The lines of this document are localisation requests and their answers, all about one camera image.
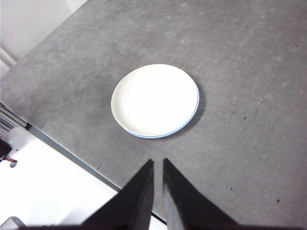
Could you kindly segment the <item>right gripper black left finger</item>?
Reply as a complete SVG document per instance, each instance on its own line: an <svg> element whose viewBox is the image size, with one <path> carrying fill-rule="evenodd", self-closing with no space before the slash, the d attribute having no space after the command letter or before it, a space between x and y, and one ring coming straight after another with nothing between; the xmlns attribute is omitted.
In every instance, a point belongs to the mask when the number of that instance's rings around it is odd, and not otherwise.
<svg viewBox="0 0 307 230"><path fill-rule="evenodd" d="M148 227L154 201L153 162L148 160L121 191L83 222L83 226Z"/></svg>

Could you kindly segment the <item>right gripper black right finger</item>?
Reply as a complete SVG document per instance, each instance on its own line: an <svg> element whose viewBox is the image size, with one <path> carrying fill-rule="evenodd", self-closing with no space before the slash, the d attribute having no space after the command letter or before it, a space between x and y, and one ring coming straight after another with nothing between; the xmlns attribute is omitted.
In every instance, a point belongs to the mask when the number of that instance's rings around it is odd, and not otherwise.
<svg viewBox="0 0 307 230"><path fill-rule="evenodd" d="M163 159L163 194L169 227L238 226L201 194L168 158Z"/></svg>

